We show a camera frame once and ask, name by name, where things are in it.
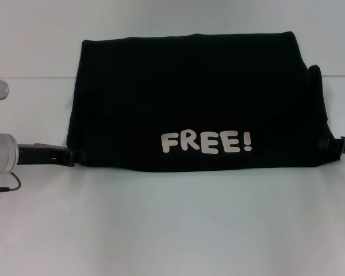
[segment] black fabric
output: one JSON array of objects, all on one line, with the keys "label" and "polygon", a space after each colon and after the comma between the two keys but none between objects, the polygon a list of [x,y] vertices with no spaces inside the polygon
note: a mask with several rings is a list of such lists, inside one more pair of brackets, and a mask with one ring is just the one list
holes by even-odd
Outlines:
[{"label": "black fabric", "polygon": [[[291,32],[86,40],[80,59],[67,145],[85,166],[204,171],[340,158],[325,150],[333,136],[320,69],[307,69]],[[182,149],[187,129],[198,150]],[[203,153],[201,133],[223,131],[238,132],[228,138],[240,152],[219,136],[208,138],[219,152]],[[178,134],[167,153],[165,133]]]}]

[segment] black t-shirt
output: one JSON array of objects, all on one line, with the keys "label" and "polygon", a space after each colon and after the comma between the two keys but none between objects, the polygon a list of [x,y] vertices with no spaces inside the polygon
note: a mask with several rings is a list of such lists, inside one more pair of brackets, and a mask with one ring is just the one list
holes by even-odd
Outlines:
[{"label": "black t-shirt", "polygon": [[84,41],[67,145],[140,171],[309,167],[325,150],[321,73],[294,34]]}]

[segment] white wall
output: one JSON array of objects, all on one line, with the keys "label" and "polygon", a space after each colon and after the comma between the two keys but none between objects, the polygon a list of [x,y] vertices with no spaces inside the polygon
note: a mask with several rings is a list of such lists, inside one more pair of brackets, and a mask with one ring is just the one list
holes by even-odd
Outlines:
[{"label": "white wall", "polygon": [[[288,30],[307,66],[321,67],[331,129],[345,135],[345,0],[0,0],[10,86],[0,132],[64,143],[84,39]],[[345,276],[345,158],[200,174],[16,172],[23,188],[0,195],[3,276]]]}]

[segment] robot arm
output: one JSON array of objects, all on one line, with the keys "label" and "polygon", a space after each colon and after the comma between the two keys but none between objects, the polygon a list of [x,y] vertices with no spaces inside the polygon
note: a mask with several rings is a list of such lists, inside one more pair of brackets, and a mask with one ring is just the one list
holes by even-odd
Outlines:
[{"label": "robot arm", "polygon": [[[0,80],[0,100],[6,99],[9,87]],[[57,164],[72,167],[78,162],[78,153],[53,145],[18,145],[10,134],[0,133],[0,174],[8,174],[17,164]]]}]

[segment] black wire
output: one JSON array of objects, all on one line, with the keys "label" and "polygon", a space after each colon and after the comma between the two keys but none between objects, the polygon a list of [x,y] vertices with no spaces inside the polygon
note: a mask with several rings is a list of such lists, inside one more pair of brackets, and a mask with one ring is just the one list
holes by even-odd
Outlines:
[{"label": "black wire", "polygon": [[11,172],[10,174],[18,181],[18,187],[10,188],[9,191],[16,191],[16,190],[19,190],[19,188],[22,186],[21,180],[19,179],[18,176],[16,176],[15,173]]}]

